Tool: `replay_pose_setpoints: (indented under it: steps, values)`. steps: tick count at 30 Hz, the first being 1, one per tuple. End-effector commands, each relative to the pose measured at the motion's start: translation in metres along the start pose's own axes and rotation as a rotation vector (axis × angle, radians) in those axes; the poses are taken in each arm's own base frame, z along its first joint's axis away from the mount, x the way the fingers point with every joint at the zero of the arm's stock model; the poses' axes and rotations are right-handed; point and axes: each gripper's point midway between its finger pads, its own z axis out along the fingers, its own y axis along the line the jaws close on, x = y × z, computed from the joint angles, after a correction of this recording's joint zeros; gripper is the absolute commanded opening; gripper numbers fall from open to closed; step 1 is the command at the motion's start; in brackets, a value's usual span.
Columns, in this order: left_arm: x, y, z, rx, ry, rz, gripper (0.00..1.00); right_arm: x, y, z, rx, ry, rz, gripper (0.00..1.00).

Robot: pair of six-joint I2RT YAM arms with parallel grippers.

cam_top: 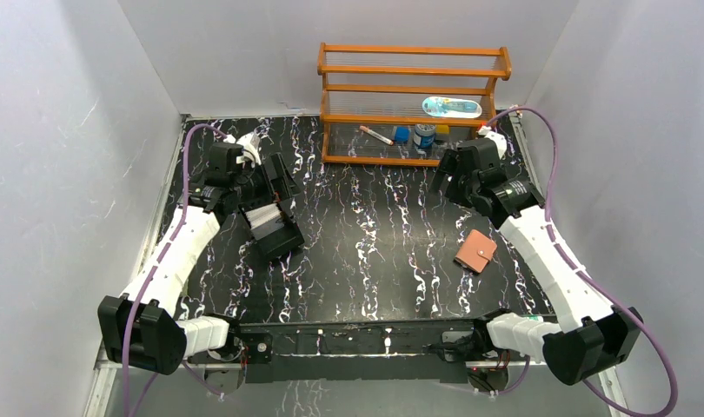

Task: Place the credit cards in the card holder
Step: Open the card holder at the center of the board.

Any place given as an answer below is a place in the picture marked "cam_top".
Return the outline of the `brown leather card holder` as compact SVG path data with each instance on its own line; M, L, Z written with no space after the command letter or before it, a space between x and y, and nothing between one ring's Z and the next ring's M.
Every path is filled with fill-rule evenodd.
M493 260L497 244L480 231L473 229L455 255L455 262L477 274Z

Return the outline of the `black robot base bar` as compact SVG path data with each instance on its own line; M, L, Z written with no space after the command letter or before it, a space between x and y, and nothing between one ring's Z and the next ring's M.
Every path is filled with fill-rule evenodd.
M524 354L486 347L472 318L406 321L243 323L235 352L189 363L207 371L237 371L248 384L280 381L435 380L487 389L516 378Z

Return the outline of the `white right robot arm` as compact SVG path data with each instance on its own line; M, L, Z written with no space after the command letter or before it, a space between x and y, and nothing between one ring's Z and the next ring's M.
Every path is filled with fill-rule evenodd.
M544 215L543 197L526 178L509 179L495 152L448 150L432 182L446 196L487 216L503 239L527 263L556 314L553 322L534 321L500 308L475 320L470 337L485 360L513 350L548 365L562 383L572 386L624 362L640 334L638 311L621 310L579 276L566 261L567 246Z

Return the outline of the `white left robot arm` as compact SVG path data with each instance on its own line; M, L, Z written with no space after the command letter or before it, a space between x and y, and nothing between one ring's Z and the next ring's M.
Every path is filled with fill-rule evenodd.
M176 209L137 277L119 296L107 295L99 304L97 317L110 361L169 375L197 354L212 352L221 361L234 361L259 343L226 315L174 317L199 255L228 216L241 216L265 261L304 243L290 209L299 187L282 155L274 153L254 168L235 162L237 155L236 146L230 146L213 158L189 185L188 200Z

